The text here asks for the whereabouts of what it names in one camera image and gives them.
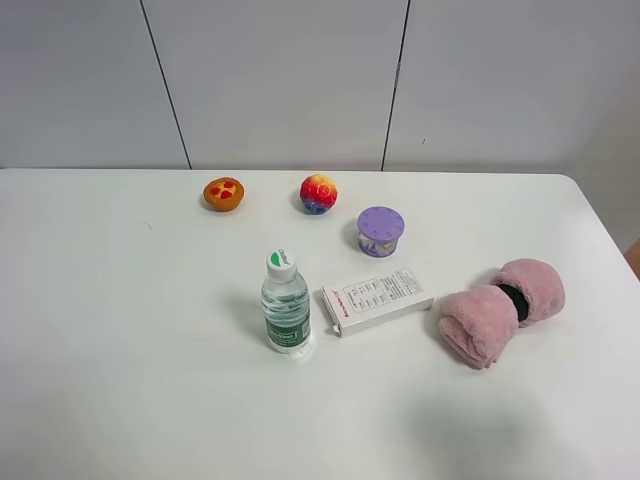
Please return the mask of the orange toy fruit tart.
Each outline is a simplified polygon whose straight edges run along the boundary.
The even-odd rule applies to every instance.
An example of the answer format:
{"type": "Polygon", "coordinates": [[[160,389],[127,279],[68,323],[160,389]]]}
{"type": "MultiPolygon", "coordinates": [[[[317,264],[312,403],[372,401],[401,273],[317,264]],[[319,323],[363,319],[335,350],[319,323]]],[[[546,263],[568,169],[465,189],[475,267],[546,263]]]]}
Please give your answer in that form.
{"type": "Polygon", "coordinates": [[[204,201],[215,211],[235,210],[244,198],[243,185],[231,177],[221,177],[211,181],[203,190],[204,201]]]}

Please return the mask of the black band around towel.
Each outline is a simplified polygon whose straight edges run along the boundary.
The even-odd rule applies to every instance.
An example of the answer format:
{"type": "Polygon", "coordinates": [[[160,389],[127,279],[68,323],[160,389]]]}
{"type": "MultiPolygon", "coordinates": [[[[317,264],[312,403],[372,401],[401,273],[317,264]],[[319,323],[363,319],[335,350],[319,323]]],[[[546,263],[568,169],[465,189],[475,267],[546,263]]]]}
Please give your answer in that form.
{"type": "Polygon", "coordinates": [[[524,322],[529,316],[529,302],[524,294],[513,286],[499,284],[498,288],[511,300],[517,313],[519,323],[524,322]]]}

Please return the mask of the rolled pink fluffy towel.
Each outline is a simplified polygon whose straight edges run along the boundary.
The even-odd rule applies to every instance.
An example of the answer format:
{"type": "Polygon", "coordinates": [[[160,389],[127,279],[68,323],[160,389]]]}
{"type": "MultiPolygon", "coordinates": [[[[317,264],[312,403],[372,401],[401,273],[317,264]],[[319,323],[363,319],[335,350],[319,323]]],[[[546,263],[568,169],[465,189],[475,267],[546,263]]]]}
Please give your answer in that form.
{"type": "Polygon", "coordinates": [[[565,305],[558,272],[535,259],[506,263],[487,284],[447,296],[441,304],[439,329],[450,347],[476,369],[496,363],[516,331],[557,315],[565,305]],[[507,284],[529,302],[529,316],[519,323],[511,300],[498,288],[507,284]]]}

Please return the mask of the rainbow textured ball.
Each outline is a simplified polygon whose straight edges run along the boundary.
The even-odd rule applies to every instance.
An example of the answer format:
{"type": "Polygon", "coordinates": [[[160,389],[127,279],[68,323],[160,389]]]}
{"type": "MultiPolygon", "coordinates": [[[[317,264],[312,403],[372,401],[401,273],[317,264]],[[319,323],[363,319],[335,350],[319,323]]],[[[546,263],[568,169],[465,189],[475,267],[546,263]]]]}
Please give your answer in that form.
{"type": "Polygon", "coordinates": [[[314,174],[301,183],[299,198],[309,214],[321,215],[328,212],[336,203],[337,197],[337,187],[327,175],[314,174]]]}

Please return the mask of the clear water bottle green label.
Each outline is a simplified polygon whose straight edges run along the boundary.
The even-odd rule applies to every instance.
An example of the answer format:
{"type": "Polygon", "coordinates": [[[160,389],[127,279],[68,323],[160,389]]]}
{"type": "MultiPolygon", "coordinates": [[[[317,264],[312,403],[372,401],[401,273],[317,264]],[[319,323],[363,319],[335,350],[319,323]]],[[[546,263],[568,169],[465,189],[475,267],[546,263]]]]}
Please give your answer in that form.
{"type": "Polygon", "coordinates": [[[291,252],[275,249],[266,259],[261,305],[272,347],[281,353],[303,349],[311,335],[310,294],[291,252]]]}

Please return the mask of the white cardboard box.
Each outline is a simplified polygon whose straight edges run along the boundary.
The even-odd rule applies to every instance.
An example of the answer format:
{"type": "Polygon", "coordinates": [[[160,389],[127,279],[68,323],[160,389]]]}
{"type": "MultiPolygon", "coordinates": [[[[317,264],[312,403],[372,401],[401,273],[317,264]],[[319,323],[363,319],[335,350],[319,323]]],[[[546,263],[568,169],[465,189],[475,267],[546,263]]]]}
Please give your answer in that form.
{"type": "Polygon", "coordinates": [[[434,302],[426,282],[411,267],[326,286],[321,295],[339,338],[427,310],[434,302]]]}

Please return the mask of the purple lidded round container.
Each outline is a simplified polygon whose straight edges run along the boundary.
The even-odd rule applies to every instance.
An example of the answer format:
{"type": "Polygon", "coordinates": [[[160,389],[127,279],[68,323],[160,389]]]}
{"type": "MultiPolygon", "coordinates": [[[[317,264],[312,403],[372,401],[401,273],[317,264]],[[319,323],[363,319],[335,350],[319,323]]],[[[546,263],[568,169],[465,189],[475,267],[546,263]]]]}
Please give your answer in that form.
{"type": "Polygon", "coordinates": [[[405,222],[394,209],[372,206],[359,214],[357,229],[360,249],[371,257],[384,258],[396,251],[405,222]]]}

